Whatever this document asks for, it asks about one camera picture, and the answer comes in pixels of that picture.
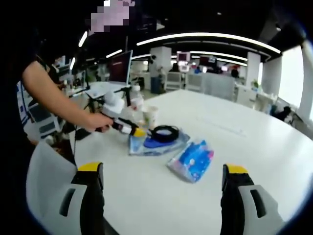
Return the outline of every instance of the white round table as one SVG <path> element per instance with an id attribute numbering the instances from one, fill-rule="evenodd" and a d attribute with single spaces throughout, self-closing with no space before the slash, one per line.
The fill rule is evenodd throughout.
<path id="1" fill-rule="evenodd" d="M 313 141 L 291 126 L 242 105 L 189 91 L 149 99 L 159 124 L 183 128 L 212 145 L 214 159 L 195 184 L 165 166 L 175 155 L 131 157 L 115 130 L 76 143 L 78 166 L 104 163 L 104 217 L 121 235 L 220 234 L 223 164 L 241 165 L 289 220 L 309 190 Z"/>

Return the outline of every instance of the blue package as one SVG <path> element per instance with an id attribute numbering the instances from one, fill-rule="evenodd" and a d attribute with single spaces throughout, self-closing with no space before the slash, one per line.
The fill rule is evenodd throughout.
<path id="1" fill-rule="evenodd" d="M 191 183 L 197 182 L 209 167 L 214 151 L 206 141 L 189 144 L 180 154 L 172 158 L 167 166 Z"/>
<path id="2" fill-rule="evenodd" d="M 167 143 L 166 145 L 162 143 L 147 143 L 149 142 L 147 140 L 147 136 L 145 137 L 130 136 L 129 153 L 131 156 L 134 156 L 134 155 L 136 156 L 160 156 L 162 154 L 166 154 L 172 151 L 184 149 L 187 146 L 187 142 L 189 141 L 189 139 L 190 139 L 189 135 L 184 133 L 182 129 L 179 130 L 178 139 L 172 143 Z"/>

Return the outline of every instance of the person's hand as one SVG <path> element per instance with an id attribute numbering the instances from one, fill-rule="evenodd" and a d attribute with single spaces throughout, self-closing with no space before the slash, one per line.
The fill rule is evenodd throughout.
<path id="1" fill-rule="evenodd" d="M 102 114 L 89 114 L 87 119 L 87 123 L 83 128 L 90 132 L 95 131 L 96 128 L 101 128 L 104 133 L 109 129 L 109 125 L 113 125 L 113 120 Z"/>

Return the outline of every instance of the black cable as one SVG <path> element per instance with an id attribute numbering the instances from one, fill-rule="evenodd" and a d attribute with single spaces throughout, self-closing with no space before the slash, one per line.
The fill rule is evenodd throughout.
<path id="1" fill-rule="evenodd" d="M 73 158 L 75 161 L 75 151 L 76 151 L 76 133 L 77 133 L 77 126 L 75 126 L 75 134 L 74 134 L 74 147 L 73 147 Z"/>
<path id="2" fill-rule="evenodd" d="M 158 133 L 159 131 L 169 131 L 170 134 L 161 134 Z M 161 125 L 161 126 L 157 126 L 155 129 L 153 130 L 149 130 L 150 131 L 150 136 L 152 139 L 156 140 L 159 143 L 169 143 L 169 142 L 173 142 L 175 140 L 178 139 L 179 137 L 179 129 L 175 126 L 167 126 L 167 125 Z"/>

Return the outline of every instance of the white bottle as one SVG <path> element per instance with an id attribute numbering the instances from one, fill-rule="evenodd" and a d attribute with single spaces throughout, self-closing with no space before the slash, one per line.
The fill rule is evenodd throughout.
<path id="1" fill-rule="evenodd" d="M 137 124 L 141 124 L 141 122 L 143 122 L 143 114 L 142 114 L 143 96 L 140 93 L 139 85 L 132 86 L 132 90 L 130 92 L 130 98 L 131 98 L 133 121 Z"/>

